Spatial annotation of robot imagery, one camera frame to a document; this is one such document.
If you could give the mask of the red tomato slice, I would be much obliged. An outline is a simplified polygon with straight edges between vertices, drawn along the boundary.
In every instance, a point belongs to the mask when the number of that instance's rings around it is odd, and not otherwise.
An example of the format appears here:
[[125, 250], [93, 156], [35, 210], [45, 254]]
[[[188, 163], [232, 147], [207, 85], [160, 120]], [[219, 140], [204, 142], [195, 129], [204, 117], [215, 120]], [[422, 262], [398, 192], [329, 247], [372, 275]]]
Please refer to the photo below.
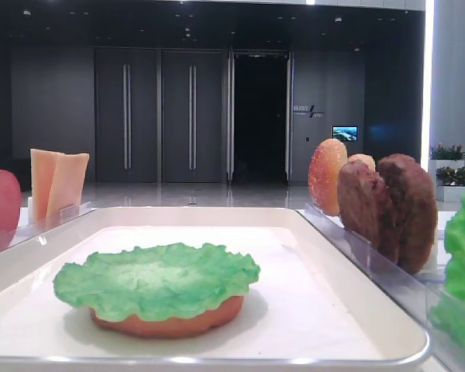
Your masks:
[[15, 230], [20, 216], [22, 193], [15, 175], [0, 170], [0, 232]]

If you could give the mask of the green lettuce leaf on tray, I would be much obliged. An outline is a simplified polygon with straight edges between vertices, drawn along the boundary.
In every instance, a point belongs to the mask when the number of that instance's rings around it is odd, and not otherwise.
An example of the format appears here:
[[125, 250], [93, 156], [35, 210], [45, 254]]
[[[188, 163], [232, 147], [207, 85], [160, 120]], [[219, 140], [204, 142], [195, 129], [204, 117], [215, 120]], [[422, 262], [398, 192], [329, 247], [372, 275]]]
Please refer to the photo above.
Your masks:
[[56, 297], [88, 307], [109, 322], [131, 315], [143, 321], [191, 319], [244, 296], [260, 267], [249, 255], [223, 245], [199, 248], [183, 243], [120, 253], [92, 253], [83, 264], [66, 263], [53, 280]]

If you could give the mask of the left brown meat patty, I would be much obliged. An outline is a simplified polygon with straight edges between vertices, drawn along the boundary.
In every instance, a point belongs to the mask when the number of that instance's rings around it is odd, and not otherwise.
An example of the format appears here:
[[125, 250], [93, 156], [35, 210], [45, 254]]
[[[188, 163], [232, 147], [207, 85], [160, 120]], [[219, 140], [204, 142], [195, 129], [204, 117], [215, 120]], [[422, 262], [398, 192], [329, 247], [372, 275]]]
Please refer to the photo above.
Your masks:
[[377, 252], [396, 264], [397, 213], [379, 173], [361, 160], [346, 163], [339, 172], [337, 198], [344, 227], [365, 238]]

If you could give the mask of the orange cheese slice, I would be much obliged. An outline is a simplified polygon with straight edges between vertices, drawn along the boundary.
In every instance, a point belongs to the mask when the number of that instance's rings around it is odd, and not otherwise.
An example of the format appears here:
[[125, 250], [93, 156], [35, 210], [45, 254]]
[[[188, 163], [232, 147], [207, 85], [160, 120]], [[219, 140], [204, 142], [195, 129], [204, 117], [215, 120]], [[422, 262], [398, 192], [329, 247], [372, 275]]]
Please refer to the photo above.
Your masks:
[[61, 209], [81, 204], [81, 195], [89, 161], [88, 153], [57, 155], [46, 217]]
[[57, 158], [64, 153], [49, 150], [30, 150], [33, 218], [35, 222], [47, 216], [50, 189]]

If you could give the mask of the green lettuce leaf in rack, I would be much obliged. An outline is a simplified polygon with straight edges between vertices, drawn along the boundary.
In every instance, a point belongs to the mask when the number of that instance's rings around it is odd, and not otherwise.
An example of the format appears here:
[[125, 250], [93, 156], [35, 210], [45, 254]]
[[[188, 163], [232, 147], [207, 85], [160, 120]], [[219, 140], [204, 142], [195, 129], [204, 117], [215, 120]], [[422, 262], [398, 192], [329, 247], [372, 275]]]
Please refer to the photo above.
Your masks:
[[445, 269], [446, 294], [429, 315], [431, 323], [465, 351], [465, 193], [461, 209], [446, 223], [444, 246], [451, 255]]

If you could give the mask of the front bun slice right rack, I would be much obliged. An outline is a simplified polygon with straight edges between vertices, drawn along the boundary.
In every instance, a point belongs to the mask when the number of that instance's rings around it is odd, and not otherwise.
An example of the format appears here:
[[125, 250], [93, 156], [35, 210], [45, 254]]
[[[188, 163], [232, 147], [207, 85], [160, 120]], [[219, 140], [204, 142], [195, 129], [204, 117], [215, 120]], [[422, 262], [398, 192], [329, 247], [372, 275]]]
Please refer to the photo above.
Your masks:
[[337, 216], [337, 180], [347, 162], [347, 150], [338, 139], [326, 139], [315, 149], [308, 171], [308, 189], [315, 206], [326, 215]]

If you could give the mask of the bun slice rack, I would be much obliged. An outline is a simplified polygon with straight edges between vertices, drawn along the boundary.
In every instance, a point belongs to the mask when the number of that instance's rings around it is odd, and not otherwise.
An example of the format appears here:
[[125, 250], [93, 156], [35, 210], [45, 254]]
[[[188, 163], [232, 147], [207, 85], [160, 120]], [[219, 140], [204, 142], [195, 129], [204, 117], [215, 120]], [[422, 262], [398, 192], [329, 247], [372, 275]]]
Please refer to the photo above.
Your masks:
[[337, 180], [347, 162], [347, 150], [338, 139], [326, 139], [315, 149], [308, 171], [308, 189], [315, 206], [326, 215], [337, 216]]
[[362, 161], [364, 164], [368, 166], [370, 170], [372, 171], [376, 170], [376, 163], [372, 156], [364, 154], [364, 153], [356, 153], [348, 157], [349, 162], [356, 161], [356, 160]]

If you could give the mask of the dark double door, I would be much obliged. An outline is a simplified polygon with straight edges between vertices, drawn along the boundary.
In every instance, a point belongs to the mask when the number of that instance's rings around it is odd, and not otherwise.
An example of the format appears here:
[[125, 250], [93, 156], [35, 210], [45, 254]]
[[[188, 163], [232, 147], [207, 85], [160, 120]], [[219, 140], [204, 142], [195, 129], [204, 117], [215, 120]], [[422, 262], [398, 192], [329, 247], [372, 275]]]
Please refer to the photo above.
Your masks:
[[222, 181], [225, 58], [219, 51], [97, 49], [97, 180]]

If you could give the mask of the rear bun slice right rack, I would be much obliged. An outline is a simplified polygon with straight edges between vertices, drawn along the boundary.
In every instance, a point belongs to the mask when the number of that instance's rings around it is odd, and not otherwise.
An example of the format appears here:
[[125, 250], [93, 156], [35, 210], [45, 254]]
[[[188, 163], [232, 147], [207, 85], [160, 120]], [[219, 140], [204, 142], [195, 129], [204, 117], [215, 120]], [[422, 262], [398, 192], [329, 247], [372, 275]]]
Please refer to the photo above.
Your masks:
[[356, 160], [362, 161], [364, 164], [368, 166], [370, 170], [372, 171], [376, 170], [376, 163], [372, 156], [364, 154], [364, 153], [356, 153], [348, 157], [349, 162], [356, 161]]

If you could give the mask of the white rectangular tray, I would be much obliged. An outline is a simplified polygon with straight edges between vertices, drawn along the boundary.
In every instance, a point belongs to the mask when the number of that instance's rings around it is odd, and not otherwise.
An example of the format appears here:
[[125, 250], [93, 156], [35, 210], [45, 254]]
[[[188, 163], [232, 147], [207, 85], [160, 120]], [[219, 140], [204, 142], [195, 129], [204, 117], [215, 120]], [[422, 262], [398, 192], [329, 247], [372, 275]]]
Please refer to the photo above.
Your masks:
[[[53, 294], [67, 262], [180, 242], [259, 264], [231, 323], [137, 339]], [[430, 352], [425, 329], [287, 208], [100, 208], [0, 253], [0, 371], [418, 371]]]

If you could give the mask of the bottom bun slice on tray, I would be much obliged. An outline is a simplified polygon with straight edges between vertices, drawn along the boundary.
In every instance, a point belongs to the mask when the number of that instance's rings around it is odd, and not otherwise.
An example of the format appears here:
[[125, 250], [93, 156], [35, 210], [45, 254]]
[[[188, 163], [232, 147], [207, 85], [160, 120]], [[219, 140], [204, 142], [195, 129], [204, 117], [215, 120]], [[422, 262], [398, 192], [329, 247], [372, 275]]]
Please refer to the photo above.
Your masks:
[[211, 329], [231, 322], [243, 306], [243, 296], [232, 296], [218, 308], [207, 310], [190, 319], [171, 317], [163, 321], [143, 321], [131, 315], [121, 322], [110, 322], [99, 318], [90, 309], [91, 319], [103, 329], [110, 329], [129, 336], [147, 339], [183, 339], [199, 336]]

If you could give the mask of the wall display screen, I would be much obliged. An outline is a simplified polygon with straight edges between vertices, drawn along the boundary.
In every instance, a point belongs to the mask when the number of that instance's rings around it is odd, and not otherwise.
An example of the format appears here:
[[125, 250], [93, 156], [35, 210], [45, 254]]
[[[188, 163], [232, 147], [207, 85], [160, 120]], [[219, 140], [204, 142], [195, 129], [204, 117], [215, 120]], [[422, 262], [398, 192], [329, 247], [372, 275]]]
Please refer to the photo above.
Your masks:
[[332, 138], [341, 142], [356, 142], [358, 140], [357, 126], [333, 126]]

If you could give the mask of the clear left rack rail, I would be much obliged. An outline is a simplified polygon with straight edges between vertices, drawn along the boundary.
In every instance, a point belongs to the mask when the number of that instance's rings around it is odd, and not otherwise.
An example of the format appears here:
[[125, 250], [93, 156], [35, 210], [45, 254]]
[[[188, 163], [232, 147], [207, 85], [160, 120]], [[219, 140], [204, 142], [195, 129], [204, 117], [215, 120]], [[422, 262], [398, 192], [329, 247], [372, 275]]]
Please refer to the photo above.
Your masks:
[[90, 202], [86, 202], [80, 206], [61, 209], [56, 215], [49, 216], [42, 221], [19, 226], [14, 230], [2, 231], [0, 232], [0, 253], [34, 236], [42, 235], [51, 229], [62, 226], [94, 209]]

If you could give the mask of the clear rack rail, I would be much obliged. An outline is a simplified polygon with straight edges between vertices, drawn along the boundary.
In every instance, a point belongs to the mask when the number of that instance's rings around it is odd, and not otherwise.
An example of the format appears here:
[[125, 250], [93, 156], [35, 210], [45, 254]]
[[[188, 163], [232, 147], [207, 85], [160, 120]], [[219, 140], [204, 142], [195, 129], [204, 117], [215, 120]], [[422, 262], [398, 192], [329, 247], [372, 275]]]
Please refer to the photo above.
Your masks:
[[62, 226], [94, 209], [90, 202], [86, 202], [80, 206], [61, 209], [56, 215], [49, 216], [42, 221], [19, 226], [14, 230], [2, 231], [0, 232], [0, 253], [34, 236], [42, 235], [51, 229]]
[[449, 294], [445, 266], [431, 263], [420, 274], [410, 275], [380, 255], [337, 218], [307, 204], [300, 213], [336, 248], [359, 267], [383, 292], [432, 337], [434, 357], [450, 371], [465, 371], [465, 302]]

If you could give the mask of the clear right rack rail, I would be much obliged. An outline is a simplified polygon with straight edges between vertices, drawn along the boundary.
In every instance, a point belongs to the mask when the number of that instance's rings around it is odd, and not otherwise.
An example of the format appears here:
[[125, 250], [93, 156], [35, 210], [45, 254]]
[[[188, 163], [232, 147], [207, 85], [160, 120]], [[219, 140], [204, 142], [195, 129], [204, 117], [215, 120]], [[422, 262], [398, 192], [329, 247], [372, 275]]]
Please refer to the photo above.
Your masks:
[[449, 294], [445, 266], [431, 263], [420, 274], [410, 275], [380, 255], [337, 218], [307, 204], [300, 213], [336, 248], [359, 267], [383, 292], [432, 337], [434, 357], [450, 371], [465, 371], [465, 302]]

